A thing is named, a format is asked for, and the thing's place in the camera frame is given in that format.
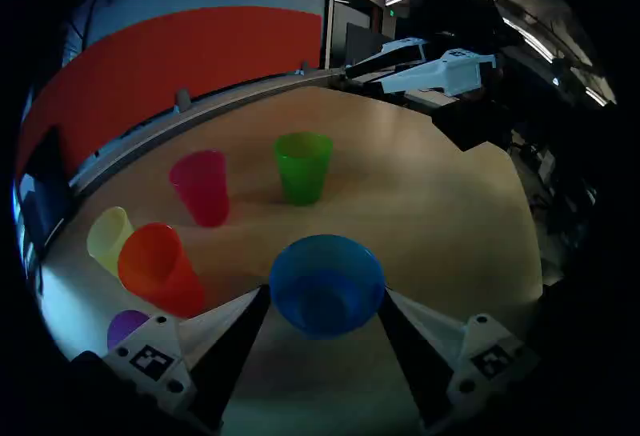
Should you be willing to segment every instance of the orange wall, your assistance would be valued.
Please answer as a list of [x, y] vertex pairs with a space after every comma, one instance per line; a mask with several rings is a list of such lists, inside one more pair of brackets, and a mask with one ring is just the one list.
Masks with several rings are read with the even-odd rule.
[[53, 125], [71, 177], [93, 152], [174, 105], [243, 81], [318, 67], [316, 14], [252, 6], [205, 8], [140, 22], [91, 45], [34, 101], [18, 142], [18, 174]]

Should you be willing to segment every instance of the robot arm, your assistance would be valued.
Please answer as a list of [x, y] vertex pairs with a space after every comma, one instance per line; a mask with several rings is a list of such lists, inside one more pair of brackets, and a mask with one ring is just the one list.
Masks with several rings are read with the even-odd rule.
[[455, 96], [480, 88], [483, 67], [496, 67], [493, 54], [461, 48], [441, 50], [442, 42], [429, 43], [420, 38], [388, 42], [380, 53], [346, 68], [345, 75], [356, 78], [396, 66], [392, 74], [372, 79], [365, 86], [377, 85], [383, 93], [442, 88], [446, 96]]
[[[269, 305], [261, 286], [183, 322], [156, 314], [103, 360], [159, 409], [215, 434]], [[378, 316], [428, 434], [475, 415], [538, 362], [485, 314], [465, 324], [387, 290]]]

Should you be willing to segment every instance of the desk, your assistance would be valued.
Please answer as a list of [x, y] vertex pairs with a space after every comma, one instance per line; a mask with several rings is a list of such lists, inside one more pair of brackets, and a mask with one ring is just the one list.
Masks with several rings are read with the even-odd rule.
[[[334, 140], [323, 198], [311, 207], [283, 202], [274, 162], [276, 137], [301, 130]], [[231, 212], [217, 229], [197, 227], [167, 179], [181, 156], [205, 148], [227, 156]], [[118, 311], [153, 312], [86, 253], [92, 221], [116, 205], [134, 226], [175, 227], [209, 307], [267, 282], [285, 246], [322, 233], [369, 247], [390, 287], [462, 320], [487, 312], [522, 335], [542, 292], [534, 222], [503, 151], [461, 153], [428, 116], [308, 87], [196, 126], [88, 198], [43, 267], [42, 312], [70, 357], [104, 354]], [[377, 318], [309, 342], [271, 308], [224, 419], [225, 434], [389, 434], [415, 429], [417, 417]]]

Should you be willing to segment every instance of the glass window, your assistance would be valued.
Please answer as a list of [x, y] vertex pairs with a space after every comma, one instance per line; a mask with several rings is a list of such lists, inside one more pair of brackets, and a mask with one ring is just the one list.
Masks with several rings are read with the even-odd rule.
[[340, 67], [346, 60], [347, 25], [352, 24], [379, 33], [382, 18], [379, 8], [369, 0], [334, 0], [331, 30], [330, 66]]

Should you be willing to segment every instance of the red cup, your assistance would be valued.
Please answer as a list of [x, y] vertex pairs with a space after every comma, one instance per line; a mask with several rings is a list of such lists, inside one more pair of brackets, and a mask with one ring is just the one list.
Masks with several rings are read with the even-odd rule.
[[225, 155], [198, 151], [174, 164], [169, 172], [180, 199], [200, 226], [220, 226], [229, 214]]
[[152, 222], [126, 240], [118, 275], [131, 293], [180, 318], [204, 309], [204, 289], [171, 226]]

